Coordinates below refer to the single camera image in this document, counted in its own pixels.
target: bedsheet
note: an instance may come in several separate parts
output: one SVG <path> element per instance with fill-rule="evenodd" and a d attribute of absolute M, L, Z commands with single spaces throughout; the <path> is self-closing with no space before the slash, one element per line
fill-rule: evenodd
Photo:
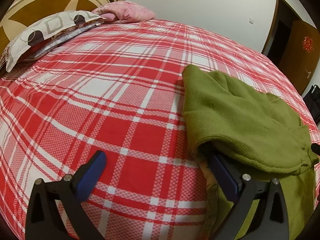
<path fill-rule="evenodd" d="M 0 213 L 12 231 L 24 239 L 37 178 L 60 180 L 102 149 L 107 167 L 82 207 L 106 239 L 196 239 L 206 192 L 181 115 L 188 64 L 281 97 L 320 142 L 302 98 L 264 55 L 165 20 L 102 25 L 0 80 Z"/>

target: white patterned pillow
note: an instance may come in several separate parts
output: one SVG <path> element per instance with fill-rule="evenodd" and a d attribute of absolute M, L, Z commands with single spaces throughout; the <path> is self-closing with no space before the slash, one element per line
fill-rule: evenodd
<path fill-rule="evenodd" d="M 24 59 L 20 58 L 22 55 L 29 55 L 25 52 L 30 48 L 33 48 L 30 50 L 33 53 L 57 36 L 92 21 L 103 22 L 103 18 L 88 11 L 64 11 L 42 18 L 10 41 L 2 53 L 0 66 L 6 64 L 6 70 L 10 72 L 17 62 Z"/>

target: black bag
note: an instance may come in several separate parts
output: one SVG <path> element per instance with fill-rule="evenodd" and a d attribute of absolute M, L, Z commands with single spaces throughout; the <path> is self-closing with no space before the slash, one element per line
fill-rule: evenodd
<path fill-rule="evenodd" d="M 308 110 L 310 111 L 316 125 L 320 122 L 320 88 L 317 85 L 311 87 L 303 98 Z"/>

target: folded pink quilt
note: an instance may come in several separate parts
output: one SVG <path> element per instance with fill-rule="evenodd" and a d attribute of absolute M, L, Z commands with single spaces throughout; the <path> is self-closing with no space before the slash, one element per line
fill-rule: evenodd
<path fill-rule="evenodd" d="M 105 18 L 105 23 L 145 22 L 156 17 L 155 13 L 141 5 L 128 1 L 107 3 L 92 11 Z"/>

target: green sweater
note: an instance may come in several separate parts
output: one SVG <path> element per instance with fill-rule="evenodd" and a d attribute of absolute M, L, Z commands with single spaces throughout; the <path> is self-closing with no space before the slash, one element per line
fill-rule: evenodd
<path fill-rule="evenodd" d="M 223 154 L 251 166 L 253 178 L 280 179 L 288 209 L 290 239 L 294 239 L 313 212 L 314 170 L 319 162 L 311 151 L 308 127 L 279 97 L 259 93 L 239 79 L 222 72 L 205 73 L 188 65 L 182 73 L 185 87 L 183 116 L 188 144 L 195 159 L 207 141 Z M 218 228 L 232 207 L 217 185 L 208 189 L 208 220 L 202 238 Z M 245 234 L 257 202 L 252 205 L 238 236 Z"/>

